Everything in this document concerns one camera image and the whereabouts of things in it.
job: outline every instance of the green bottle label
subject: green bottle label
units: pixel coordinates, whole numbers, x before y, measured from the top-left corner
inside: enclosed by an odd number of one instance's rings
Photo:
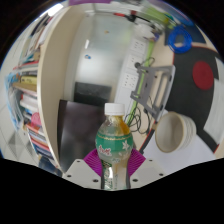
[[[133,148],[133,137],[129,133],[123,136],[96,135],[96,147],[99,157],[110,164],[129,158]]]

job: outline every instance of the black panel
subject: black panel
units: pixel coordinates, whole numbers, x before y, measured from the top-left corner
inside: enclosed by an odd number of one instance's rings
[[[110,93],[110,86],[76,82],[74,101],[104,107],[104,104],[109,101]]]
[[[95,137],[105,121],[104,109],[97,106],[61,100],[58,111],[58,150],[63,171],[76,159],[96,148]]]

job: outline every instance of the red circle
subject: red circle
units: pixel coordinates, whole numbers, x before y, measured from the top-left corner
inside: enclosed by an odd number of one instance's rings
[[[203,90],[208,90],[212,87],[214,76],[211,67],[204,61],[198,61],[193,68],[193,79],[195,85]]]

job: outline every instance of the metal stand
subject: metal stand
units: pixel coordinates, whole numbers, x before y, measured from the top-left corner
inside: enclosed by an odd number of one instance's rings
[[[154,102],[152,102],[152,107],[150,107],[147,102],[150,97],[150,91],[152,89],[153,80],[156,78],[156,72],[163,72],[162,77],[159,83],[158,91],[155,96]],[[137,65],[137,72],[139,74],[138,83],[136,85],[135,91],[131,92],[131,98],[141,105],[152,115],[152,117],[158,121],[165,105],[167,103],[170,90],[173,84],[174,74],[175,74],[175,66],[163,66],[163,67],[143,67],[140,64]],[[142,83],[142,87],[140,93],[138,94],[139,85],[141,83],[142,76],[144,75],[144,80]],[[162,83],[164,79],[167,79],[167,84],[164,90],[164,94],[159,106],[156,106],[156,102],[158,100],[159,93],[161,91]]]

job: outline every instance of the purple cloth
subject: purple cloth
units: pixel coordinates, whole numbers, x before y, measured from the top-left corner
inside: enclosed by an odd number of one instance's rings
[[[86,3],[104,3],[109,4],[112,0],[69,0],[69,5],[80,5]]]

